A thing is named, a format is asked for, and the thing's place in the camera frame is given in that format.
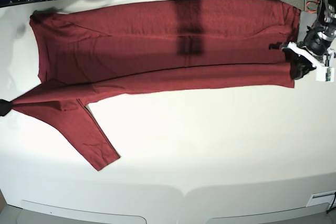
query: red shirt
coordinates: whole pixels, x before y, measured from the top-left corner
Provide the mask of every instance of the red shirt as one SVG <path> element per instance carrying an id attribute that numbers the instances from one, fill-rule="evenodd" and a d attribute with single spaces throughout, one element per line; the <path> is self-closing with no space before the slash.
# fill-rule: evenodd
<path id="1" fill-rule="evenodd" d="M 299 15 L 293 6 L 265 0 L 176 0 L 34 15 L 42 84 L 12 101 L 13 109 L 55 127 L 100 170 L 120 156 L 88 103 L 124 93 L 293 88 L 290 63 L 269 45 L 295 41 Z"/>

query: white table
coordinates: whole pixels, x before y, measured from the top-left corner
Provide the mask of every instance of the white table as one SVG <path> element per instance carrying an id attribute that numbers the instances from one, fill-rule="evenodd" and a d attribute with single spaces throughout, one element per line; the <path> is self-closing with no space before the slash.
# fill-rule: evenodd
<path id="1" fill-rule="evenodd" d="M 28 24 L 33 11 L 72 13 L 141 1 L 156 0 L 1 8 L 0 99 L 12 100 L 39 84 L 37 44 Z M 100 172 L 57 130 L 12 111 L 0 118 L 0 189 L 17 207 L 140 216 L 148 224 L 201 224 L 305 207 L 311 194 L 336 189 L 335 98 L 335 83 L 315 82 L 309 74 L 295 89 L 106 99 L 90 108 L 122 158 Z M 113 223 L 80 211 L 53 214 Z"/>

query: red fabric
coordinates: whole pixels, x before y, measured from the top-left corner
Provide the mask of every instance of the red fabric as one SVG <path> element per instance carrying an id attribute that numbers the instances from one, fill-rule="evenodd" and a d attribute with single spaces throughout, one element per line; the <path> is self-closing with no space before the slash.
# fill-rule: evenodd
<path id="1" fill-rule="evenodd" d="M 42 84 L 14 109 L 56 129 L 100 170 L 119 158 L 85 105 L 120 94 L 274 84 L 270 44 L 296 40 L 299 10 L 264 0 L 176 0 L 32 16 Z"/>

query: shirt sleeve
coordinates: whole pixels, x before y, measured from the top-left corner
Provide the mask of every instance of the shirt sleeve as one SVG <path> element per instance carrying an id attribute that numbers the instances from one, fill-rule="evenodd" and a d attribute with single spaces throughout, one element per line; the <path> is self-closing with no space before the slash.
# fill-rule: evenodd
<path id="1" fill-rule="evenodd" d="M 96 170 L 101 170 L 120 158 L 79 99 L 20 103 L 18 98 L 13 104 L 14 110 L 56 128 Z"/>

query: orange wire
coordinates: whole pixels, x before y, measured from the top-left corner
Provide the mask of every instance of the orange wire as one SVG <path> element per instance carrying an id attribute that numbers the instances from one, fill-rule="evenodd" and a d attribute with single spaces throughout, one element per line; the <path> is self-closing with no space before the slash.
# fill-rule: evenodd
<path id="1" fill-rule="evenodd" d="M 309 4 L 311 4 L 311 3 L 314 3 L 314 4 L 317 4 L 317 5 L 318 5 L 320 2 L 318 2 L 318 1 L 307 1 L 307 2 L 306 2 L 306 7 L 305 7 L 306 12 L 307 12 L 307 13 L 316 13 L 317 10 L 311 10 L 311 9 L 308 8 Z"/>

